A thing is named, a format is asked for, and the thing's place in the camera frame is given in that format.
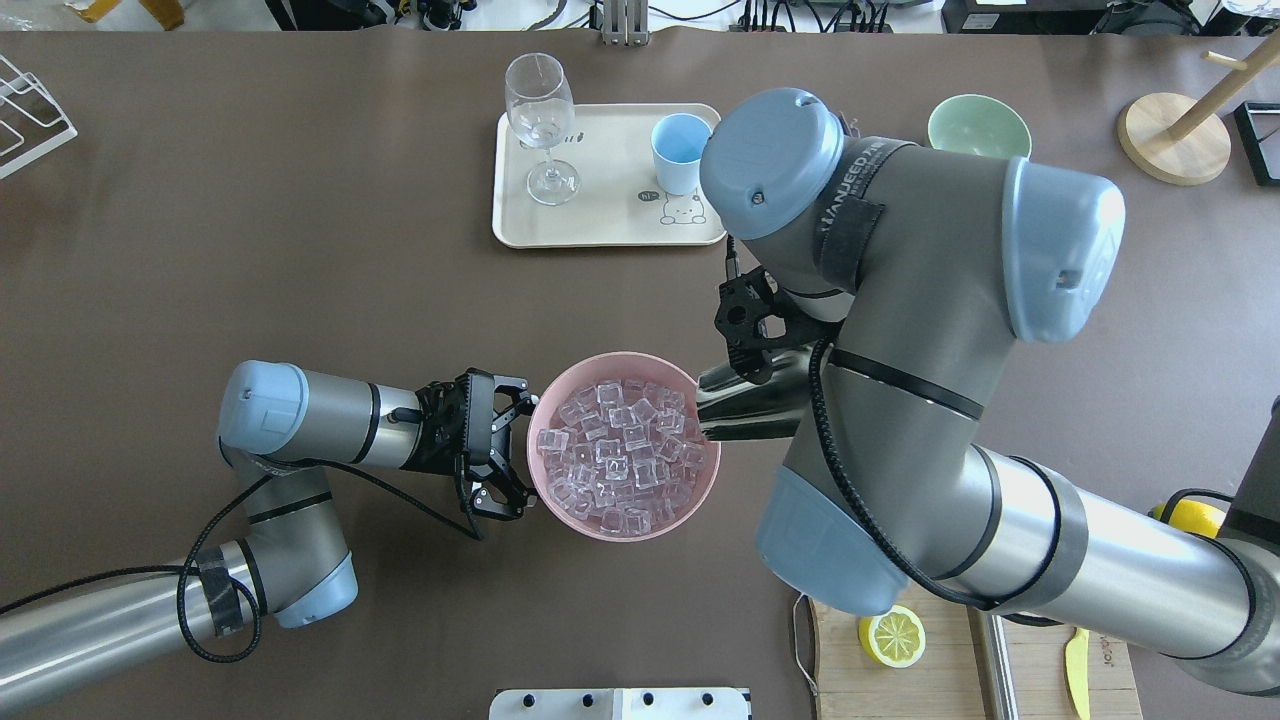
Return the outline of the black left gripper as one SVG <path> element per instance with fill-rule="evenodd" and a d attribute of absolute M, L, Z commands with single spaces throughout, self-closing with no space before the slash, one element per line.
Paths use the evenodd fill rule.
<path fill-rule="evenodd" d="M 463 511 L 480 518 L 513 521 L 538 503 L 538 492 L 515 469 L 490 462 L 492 434 L 536 410 L 539 397 L 526 378 L 470 368 L 453 380 L 424 386 L 415 396 L 422 414 L 415 471 L 453 477 L 463 484 Z M 494 396 L 509 402 L 494 410 Z"/>

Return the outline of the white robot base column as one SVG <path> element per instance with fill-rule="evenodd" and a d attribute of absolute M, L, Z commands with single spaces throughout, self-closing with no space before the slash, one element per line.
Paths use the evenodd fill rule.
<path fill-rule="evenodd" d="M 753 719 L 750 691 L 735 687 L 507 689 L 489 719 Z"/>

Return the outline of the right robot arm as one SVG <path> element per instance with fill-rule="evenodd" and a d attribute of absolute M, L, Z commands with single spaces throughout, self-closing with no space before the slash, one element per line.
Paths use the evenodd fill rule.
<path fill-rule="evenodd" d="M 1071 340 L 1098 304 L 1126 219 L 1111 179 L 856 137 L 782 87 L 718 122 L 700 184 L 758 261 L 716 328 L 763 415 L 699 409 L 709 436 L 791 441 L 755 536 L 781 580 L 855 616 L 914 583 L 1277 694 L 1276 416 L 1212 538 L 975 442 L 1012 346 Z"/>

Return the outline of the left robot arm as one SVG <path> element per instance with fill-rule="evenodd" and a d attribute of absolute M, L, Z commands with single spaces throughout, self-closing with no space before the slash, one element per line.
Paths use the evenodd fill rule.
<path fill-rule="evenodd" d="M 535 498 L 513 469 L 512 425 L 538 397 L 518 377 L 471 368 L 399 389 L 248 360 L 227 384 L 219 451 L 239 493 L 177 561 L 105 571 L 3 607 L 3 714 L 12 715 L 178 650 L 246 660 L 265 619 L 307 626 L 358 593 L 326 471 L 372 486 L 378 468 L 445 477 L 456 529 L 521 518 Z"/>

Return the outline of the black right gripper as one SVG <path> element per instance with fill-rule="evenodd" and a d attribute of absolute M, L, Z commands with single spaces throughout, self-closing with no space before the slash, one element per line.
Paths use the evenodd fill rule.
<path fill-rule="evenodd" d="M 813 342 L 813 319 L 771 284 L 764 266 L 721 283 L 718 297 L 714 325 L 724 338 L 730 366 L 751 384 L 772 378 L 777 354 Z"/>

